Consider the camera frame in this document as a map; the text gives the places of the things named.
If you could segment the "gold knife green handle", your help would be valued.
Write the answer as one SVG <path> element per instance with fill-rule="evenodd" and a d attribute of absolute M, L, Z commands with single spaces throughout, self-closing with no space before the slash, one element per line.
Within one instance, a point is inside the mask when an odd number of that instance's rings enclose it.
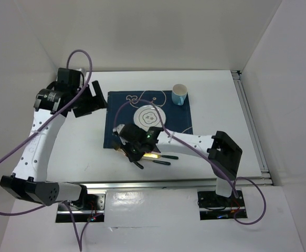
<path fill-rule="evenodd" d="M 164 154 L 157 154 L 157 153 L 146 153 L 142 157 L 142 159 L 160 159 L 160 158 L 171 159 L 171 160 L 178 160 L 179 159 L 178 156 L 164 155 Z"/>

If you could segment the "gold fork green handle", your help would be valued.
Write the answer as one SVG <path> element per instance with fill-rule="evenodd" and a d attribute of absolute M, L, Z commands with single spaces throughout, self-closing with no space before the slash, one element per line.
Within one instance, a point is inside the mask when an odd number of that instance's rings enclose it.
<path fill-rule="evenodd" d="M 144 169 L 144 166 L 139 163 L 139 160 L 143 157 L 144 152 L 139 152 L 130 143 L 122 144 L 122 143 L 112 142 L 112 147 L 116 151 L 124 154 L 131 163 L 135 164 L 140 169 Z"/>

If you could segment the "white plate green rim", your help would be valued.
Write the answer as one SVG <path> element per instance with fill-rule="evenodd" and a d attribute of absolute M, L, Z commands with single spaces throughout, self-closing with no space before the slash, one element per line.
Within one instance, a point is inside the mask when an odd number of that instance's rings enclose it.
<path fill-rule="evenodd" d="M 162 127 L 162 124 L 166 124 L 166 115 L 165 112 L 157 107 L 155 108 L 152 105 L 145 105 L 139 107 L 133 116 L 133 122 L 139 128 L 147 131 L 150 127 Z"/>

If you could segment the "gold spoon green handle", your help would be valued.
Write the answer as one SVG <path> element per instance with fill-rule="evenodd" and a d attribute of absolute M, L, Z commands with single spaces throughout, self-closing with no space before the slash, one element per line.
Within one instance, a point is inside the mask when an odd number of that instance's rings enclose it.
<path fill-rule="evenodd" d="M 153 160 L 152 162 L 156 164 L 167 165 L 167 166 L 171 165 L 171 162 L 168 162 L 168 161 Z"/>

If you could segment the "navy blue whale placemat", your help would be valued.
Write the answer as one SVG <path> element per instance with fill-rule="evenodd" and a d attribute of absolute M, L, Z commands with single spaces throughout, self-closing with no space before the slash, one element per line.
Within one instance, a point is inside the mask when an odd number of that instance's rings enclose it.
<path fill-rule="evenodd" d="M 108 92 L 103 142 L 105 149 L 111 149 L 112 143 L 119 140 L 112 133 L 114 123 L 133 123 L 136 110 L 146 105 L 142 100 L 147 100 L 163 110 L 166 115 L 165 126 L 167 129 L 179 133 L 193 133 L 188 98 L 185 99 L 182 106 L 178 106 L 172 102 L 172 92 L 170 90 L 110 91 Z"/>

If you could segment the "light blue mug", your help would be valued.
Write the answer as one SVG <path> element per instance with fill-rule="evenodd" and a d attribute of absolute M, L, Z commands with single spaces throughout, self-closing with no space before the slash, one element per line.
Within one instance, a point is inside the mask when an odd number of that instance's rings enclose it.
<path fill-rule="evenodd" d="M 172 102 L 177 106 L 182 106 L 187 97 L 187 87 L 183 84 L 176 84 L 172 89 Z"/>

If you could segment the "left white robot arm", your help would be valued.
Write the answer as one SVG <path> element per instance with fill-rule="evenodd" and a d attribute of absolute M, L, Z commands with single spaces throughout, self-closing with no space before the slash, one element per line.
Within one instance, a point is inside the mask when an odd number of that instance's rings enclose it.
<path fill-rule="evenodd" d="M 88 205 L 86 186 L 47 180 L 48 163 L 60 128 L 69 112 L 76 118 L 105 109 L 107 103 L 98 81 L 82 87 L 83 73 L 58 69 L 58 78 L 41 89 L 34 103 L 34 119 L 22 156 L 10 176 L 2 176 L 0 186 L 13 197 L 45 206 L 69 201 L 76 209 Z"/>

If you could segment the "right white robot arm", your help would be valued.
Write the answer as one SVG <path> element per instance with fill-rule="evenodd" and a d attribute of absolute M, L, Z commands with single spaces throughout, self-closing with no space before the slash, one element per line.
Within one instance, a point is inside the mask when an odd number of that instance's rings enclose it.
<path fill-rule="evenodd" d="M 160 153 L 200 157 L 211 165 L 217 177 L 214 193 L 216 204 L 225 206 L 231 201 L 232 195 L 238 196 L 235 184 L 242 149 L 223 131 L 217 131 L 214 135 L 178 133 L 165 127 L 150 127 L 145 131 L 129 123 L 113 128 L 113 134 L 121 141 L 118 149 L 141 169 L 143 166 L 139 164 L 139 160 L 144 154 L 156 150 Z"/>

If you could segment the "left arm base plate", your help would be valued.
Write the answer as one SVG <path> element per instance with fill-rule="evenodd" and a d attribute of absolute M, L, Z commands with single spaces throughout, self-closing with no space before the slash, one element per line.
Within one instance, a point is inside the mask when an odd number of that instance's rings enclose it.
<path fill-rule="evenodd" d="M 60 203 L 57 208 L 55 223 L 71 223 L 71 210 L 77 223 L 104 222 L 106 192 L 96 191 L 87 195 L 83 205 L 78 206 L 69 202 L 68 206 Z"/>

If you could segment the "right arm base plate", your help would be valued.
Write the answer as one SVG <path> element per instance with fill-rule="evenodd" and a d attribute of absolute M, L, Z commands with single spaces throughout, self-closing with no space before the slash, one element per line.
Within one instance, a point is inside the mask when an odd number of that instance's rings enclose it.
<path fill-rule="evenodd" d="M 200 220 L 220 220 L 247 218 L 245 202 L 241 190 L 237 198 L 232 194 L 229 198 L 217 195 L 214 191 L 197 192 Z"/>

